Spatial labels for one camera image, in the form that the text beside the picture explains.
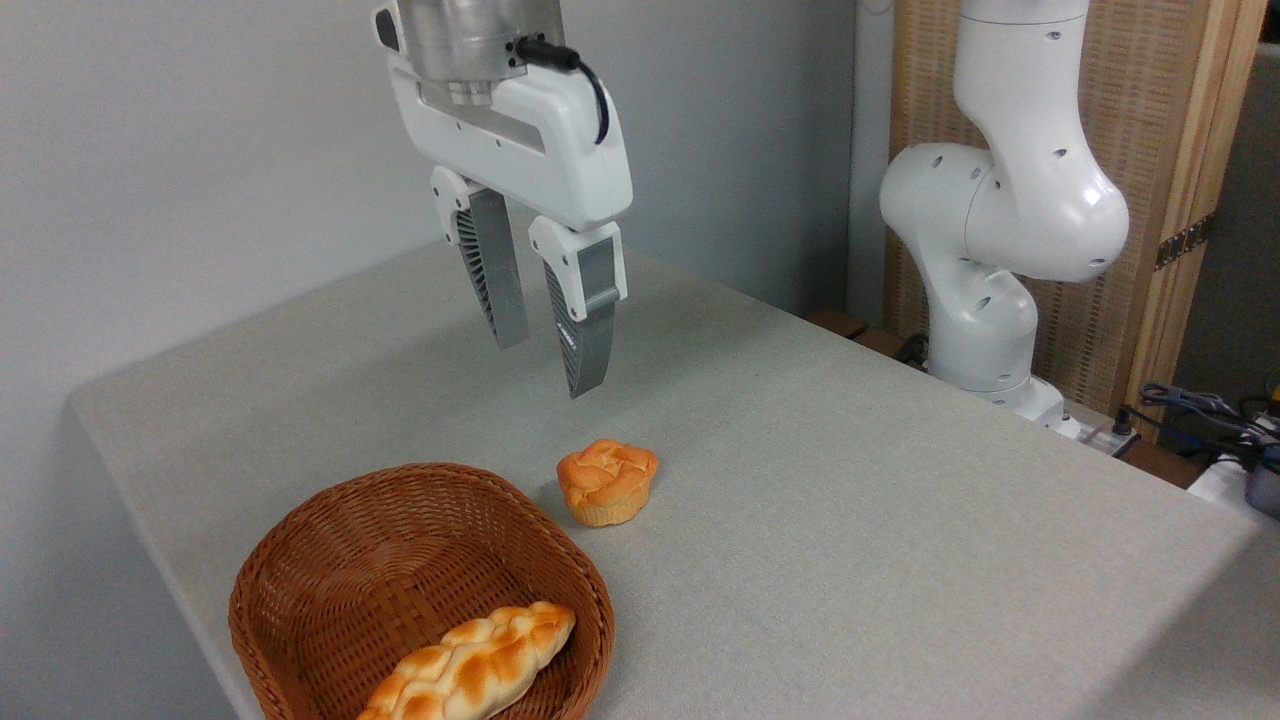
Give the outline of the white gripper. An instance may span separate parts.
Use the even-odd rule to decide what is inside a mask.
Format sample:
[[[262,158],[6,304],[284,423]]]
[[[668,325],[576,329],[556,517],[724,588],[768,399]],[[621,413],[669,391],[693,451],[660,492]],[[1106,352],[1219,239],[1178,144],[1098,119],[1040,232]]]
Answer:
[[[529,337],[503,193],[544,215],[530,225],[530,241],[543,260],[570,396],[596,388],[611,360],[616,304],[628,297],[612,222],[634,199],[620,122],[595,142],[596,97],[581,74],[534,67],[497,83],[490,105],[461,106],[402,56],[388,55],[387,69],[411,142],[442,165],[431,174],[436,214],[497,345]]]

